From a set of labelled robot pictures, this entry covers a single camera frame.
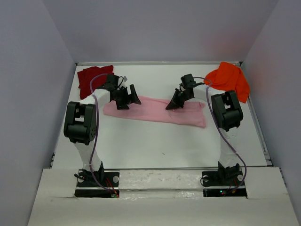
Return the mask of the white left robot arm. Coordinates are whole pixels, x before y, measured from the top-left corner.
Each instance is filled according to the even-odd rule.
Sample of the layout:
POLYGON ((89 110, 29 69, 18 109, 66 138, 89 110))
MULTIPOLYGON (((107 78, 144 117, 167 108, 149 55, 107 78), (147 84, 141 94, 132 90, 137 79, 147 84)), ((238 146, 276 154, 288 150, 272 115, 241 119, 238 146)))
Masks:
POLYGON ((100 126, 101 101, 114 102, 118 110, 128 110, 130 104, 141 104, 135 86, 126 85, 124 76, 103 73, 89 83, 91 94, 79 102, 70 101, 66 108, 63 134, 77 148, 83 171, 103 174, 103 162, 98 157, 96 143, 100 126))

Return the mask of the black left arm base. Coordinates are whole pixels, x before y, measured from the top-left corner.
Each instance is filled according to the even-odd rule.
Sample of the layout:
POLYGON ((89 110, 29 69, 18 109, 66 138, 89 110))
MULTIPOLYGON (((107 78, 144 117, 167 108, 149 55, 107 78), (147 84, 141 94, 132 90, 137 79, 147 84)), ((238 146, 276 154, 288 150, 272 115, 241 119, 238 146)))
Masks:
POLYGON ((75 196, 78 198, 119 198, 119 171, 107 171, 101 164, 98 171, 80 169, 74 177, 77 179, 75 196))

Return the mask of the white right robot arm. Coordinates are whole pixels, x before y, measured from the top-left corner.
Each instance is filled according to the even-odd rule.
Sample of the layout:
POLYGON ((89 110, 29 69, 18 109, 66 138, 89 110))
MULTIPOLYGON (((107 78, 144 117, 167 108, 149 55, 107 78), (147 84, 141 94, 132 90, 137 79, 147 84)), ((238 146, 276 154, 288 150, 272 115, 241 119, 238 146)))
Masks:
POLYGON ((224 169, 239 166, 236 151, 238 128, 243 120, 243 112, 234 90, 217 90, 213 83, 203 78, 203 82, 196 82, 196 77, 187 74, 181 77, 179 88, 166 106, 166 110, 184 108, 190 99, 202 99, 207 102, 214 124, 220 134, 220 158, 218 165, 224 169))

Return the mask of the pink t shirt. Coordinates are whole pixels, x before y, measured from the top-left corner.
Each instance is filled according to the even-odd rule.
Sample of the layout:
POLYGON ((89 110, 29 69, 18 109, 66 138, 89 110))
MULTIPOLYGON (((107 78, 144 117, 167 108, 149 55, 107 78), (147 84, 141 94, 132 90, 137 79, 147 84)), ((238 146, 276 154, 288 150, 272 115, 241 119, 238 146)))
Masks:
POLYGON ((130 104, 129 109, 118 110, 112 101, 103 107, 103 114, 123 119, 191 125, 200 128, 206 127, 206 118, 203 114, 205 104, 199 101, 188 101, 183 108, 167 110, 169 101, 150 97, 139 97, 141 104, 130 104))

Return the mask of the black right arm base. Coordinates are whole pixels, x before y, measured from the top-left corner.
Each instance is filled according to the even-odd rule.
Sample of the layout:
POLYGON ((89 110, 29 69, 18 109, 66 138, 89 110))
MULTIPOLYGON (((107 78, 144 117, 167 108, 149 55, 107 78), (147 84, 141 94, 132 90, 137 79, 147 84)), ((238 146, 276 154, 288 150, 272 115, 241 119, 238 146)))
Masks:
POLYGON ((200 184, 203 196, 209 197, 247 197, 244 175, 237 163, 233 167, 218 164, 217 170, 203 171, 200 184))

